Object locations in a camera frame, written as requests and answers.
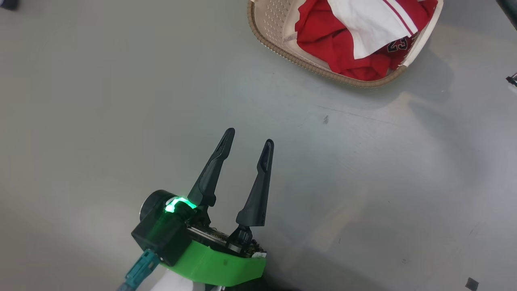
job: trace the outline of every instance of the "basket rim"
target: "basket rim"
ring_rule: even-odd
[[[340,75],[338,73],[335,73],[335,72],[332,72],[332,71],[328,71],[328,70],[324,70],[320,67],[317,67],[287,51],[285,51],[284,49],[278,47],[277,45],[275,45],[274,43],[272,43],[271,41],[269,41],[267,38],[265,38],[259,31],[257,25],[256,25],[256,22],[255,22],[255,3],[253,2],[253,0],[249,0],[248,1],[248,22],[249,22],[249,25],[250,25],[250,28],[251,28],[251,31],[253,32],[253,34],[255,35],[255,37],[263,44],[265,45],[268,49],[272,50],[273,52],[275,52],[276,54],[284,57],[285,59],[288,59],[289,61],[297,64],[298,66],[301,66],[309,71],[312,71],[318,75],[321,75],[325,78],[328,78],[328,79],[331,79],[331,80],[334,80],[334,81],[338,81],[340,83],[345,83],[345,84],[348,84],[348,85],[352,85],[352,86],[355,86],[355,87],[360,87],[360,88],[374,88],[374,87],[379,87],[379,86],[383,86],[383,85],[386,85],[388,83],[390,83],[391,81],[395,80],[396,78],[398,78],[402,73],[404,73],[407,69],[407,66],[405,65],[401,65],[400,67],[398,67],[395,71],[393,71],[391,74],[387,75],[386,77],[382,78],[382,79],[379,79],[379,80],[376,80],[376,81],[361,81],[361,80],[357,80],[357,79],[353,79],[353,78],[350,78],[350,77],[346,77],[346,76],[343,76],[343,75]]]

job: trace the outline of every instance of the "beige basket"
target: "beige basket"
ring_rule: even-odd
[[[438,0],[431,21],[419,33],[397,70],[377,81],[361,81],[332,72],[327,63],[306,53],[298,46],[296,41],[290,41],[295,35],[294,25],[300,18],[298,8],[304,2],[305,0],[249,1],[248,21],[251,31],[262,44],[289,61],[323,77],[362,88],[385,85],[406,71],[431,36],[443,8],[443,0]]]

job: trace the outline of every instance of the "black square marker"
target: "black square marker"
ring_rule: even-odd
[[[476,281],[472,278],[468,278],[467,285],[465,285],[465,287],[469,288],[472,291],[476,291],[478,289],[478,285],[479,285],[478,281]]]

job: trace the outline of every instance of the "green light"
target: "green light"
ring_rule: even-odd
[[[179,201],[185,202],[192,209],[197,207],[196,205],[194,205],[193,203],[191,203],[190,201],[188,201],[187,199],[185,199],[183,197],[176,197],[169,204],[167,204],[167,206],[165,206],[165,211],[167,211],[167,212],[174,212],[174,210],[176,210],[175,209],[176,203],[178,203]]]

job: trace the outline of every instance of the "white fabric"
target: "white fabric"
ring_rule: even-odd
[[[411,37],[418,32],[411,17],[396,0],[328,0],[328,4],[332,14],[352,34],[356,60],[373,54],[392,41]]]

